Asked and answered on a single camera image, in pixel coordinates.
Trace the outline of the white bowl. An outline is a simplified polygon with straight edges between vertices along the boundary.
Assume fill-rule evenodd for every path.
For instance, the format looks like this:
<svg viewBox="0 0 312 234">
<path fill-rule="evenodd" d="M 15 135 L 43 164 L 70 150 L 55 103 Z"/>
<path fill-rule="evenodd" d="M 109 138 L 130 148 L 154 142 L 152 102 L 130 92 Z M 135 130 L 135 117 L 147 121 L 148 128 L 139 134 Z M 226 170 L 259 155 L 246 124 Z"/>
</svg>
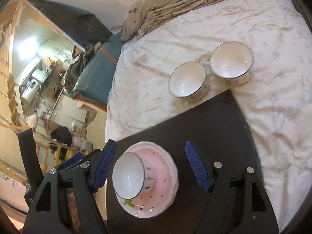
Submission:
<svg viewBox="0 0 312 234">
<path fill-rule="evenodd" d="M 229 86 L 239 86 L 252 77 L 253 51 L 238 41 L 223 43 L 210 57 L 210 69 Z"/>
<path fill-rule="evenodd" d="M 208 92 L 210 74 L 199 62 L 189 61 L 178 66 L 168 81 L 168 90 L 176 98 L 196 101 Z"/>
<path fill-rule="evenodd" d="M 125 200 L 131 200 L 148 193 L 154 186 L 153 166 L 133 152 L 121 155 L 116 161 L 112 182 L 116 194 Z"/>
</svg>

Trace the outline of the pink strawberry plate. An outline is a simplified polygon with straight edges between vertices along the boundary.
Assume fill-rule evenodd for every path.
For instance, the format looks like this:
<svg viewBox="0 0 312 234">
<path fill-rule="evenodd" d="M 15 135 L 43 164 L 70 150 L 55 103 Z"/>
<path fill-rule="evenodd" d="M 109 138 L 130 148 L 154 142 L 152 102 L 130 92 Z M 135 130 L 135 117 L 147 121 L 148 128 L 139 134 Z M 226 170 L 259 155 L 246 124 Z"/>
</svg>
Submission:
<svg viewBox="0 0 312 234">
<path fill-rule="evenodd" d="M 116 197 L 122 208 L 137 218 L 153 218 L 163 213 L 173 203 L 179 181 L 178 169 L 171 155 L 154 142 L 138 142 L 124 153 L 133 152 L 148 161 L 154 168 L 155 183 L 146 194 L 131 200 Z"/>
</svg>

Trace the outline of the washing machine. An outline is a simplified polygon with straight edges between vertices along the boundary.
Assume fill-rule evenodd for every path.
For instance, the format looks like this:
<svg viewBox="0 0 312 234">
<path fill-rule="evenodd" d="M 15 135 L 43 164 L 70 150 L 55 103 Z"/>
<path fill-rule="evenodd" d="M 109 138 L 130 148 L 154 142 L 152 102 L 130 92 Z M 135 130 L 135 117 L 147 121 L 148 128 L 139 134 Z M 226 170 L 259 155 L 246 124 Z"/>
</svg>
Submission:
<svg viewBox="0 0 312 234">
<path fill-rule="evenodd" d="M 29 106 L 38 92 L 40 84 L 36 79 L 32 79 L 21 95 L 21 102 L 25 106 Z"/>
</svg>

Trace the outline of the black board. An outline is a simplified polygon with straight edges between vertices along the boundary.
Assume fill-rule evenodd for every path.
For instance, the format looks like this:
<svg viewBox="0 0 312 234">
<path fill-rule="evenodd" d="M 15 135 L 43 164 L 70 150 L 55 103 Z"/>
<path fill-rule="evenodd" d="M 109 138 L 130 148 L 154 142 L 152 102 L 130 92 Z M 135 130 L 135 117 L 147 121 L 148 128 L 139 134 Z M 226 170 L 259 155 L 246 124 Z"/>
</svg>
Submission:
<svg viewBox="0 0 312 234">
<path fill-rule="evenodd" d="M 242 225 L 251 208 L 252 167 L 261 179 L 258 154 L 230 91 L 143 132 L 117 142 L 118 154 L 138 142 L 153 142 L 172 157 L 179 187 L 172 205 L 143 219 L 127 213 L 108 184 L 111 233 L 225 233 Z"/>
</svg>

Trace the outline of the white floral bed sheet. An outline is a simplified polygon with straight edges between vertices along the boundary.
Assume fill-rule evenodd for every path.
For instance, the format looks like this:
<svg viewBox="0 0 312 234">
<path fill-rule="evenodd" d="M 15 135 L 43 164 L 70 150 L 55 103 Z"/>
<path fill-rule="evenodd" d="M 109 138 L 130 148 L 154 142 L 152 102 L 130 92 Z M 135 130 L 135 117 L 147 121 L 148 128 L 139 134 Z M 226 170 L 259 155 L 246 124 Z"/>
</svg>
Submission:
<svg viewBox="0 0 312 234">
<path fill-rule="evenodd" d="M 208 100 L 230 89 L 251 129 L 280 230 L 311 186 L 311 32 L 292 0 L 224 0 L 186 12 L 121 51 L 105 139 L 120 140 L 195 106 L 171 74 L 208 65 Z"/>
</svg>

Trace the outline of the beige floral blanket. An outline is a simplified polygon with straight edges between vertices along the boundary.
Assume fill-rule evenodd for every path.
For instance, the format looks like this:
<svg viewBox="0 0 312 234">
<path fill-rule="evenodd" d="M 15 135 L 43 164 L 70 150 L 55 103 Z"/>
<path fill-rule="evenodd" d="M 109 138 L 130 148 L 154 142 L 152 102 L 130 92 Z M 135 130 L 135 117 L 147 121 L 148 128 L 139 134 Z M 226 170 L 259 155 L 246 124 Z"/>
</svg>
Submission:
<svg viewBox="0 0 312 234">
<path fill-rule="evenodd" d="M 223 0 L 135 0 L 122 23 L 112 28 L 113 34 L 126 42 L 140 39 L 177 16 Z"/>
</svg>

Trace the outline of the teal mattress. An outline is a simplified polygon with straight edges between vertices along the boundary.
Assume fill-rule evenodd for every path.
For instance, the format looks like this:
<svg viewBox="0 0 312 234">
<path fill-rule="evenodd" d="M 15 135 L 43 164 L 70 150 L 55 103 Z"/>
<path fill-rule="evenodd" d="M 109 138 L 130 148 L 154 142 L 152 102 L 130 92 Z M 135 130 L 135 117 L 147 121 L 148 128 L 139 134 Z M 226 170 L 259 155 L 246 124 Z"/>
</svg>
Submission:
<svg viewBox="0 0 312 234">
<path fill-rule="evenodd" d="M 123 45 L 124 42 L 117 35 L 102 44 L 71 91 L 73 99 L 107 110 L 108 96 Z"/>
</svg>

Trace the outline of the dark cloth cover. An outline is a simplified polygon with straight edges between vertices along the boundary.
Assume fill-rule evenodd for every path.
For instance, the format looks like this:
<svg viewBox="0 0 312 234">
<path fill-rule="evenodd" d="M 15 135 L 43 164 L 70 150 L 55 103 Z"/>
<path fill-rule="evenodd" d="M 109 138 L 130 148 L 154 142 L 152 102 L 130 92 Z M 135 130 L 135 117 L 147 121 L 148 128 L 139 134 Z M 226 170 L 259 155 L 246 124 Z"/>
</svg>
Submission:
<svg viewBox="0 0 312 234">
<path fill-rule="evenodd" d="M 111 31 L 91 12 L 75 6 L 48 0 L 26 0 L 43 14 L 72 43 L 85 49 L 90 44 L 104 43 Z"/>
</svg>

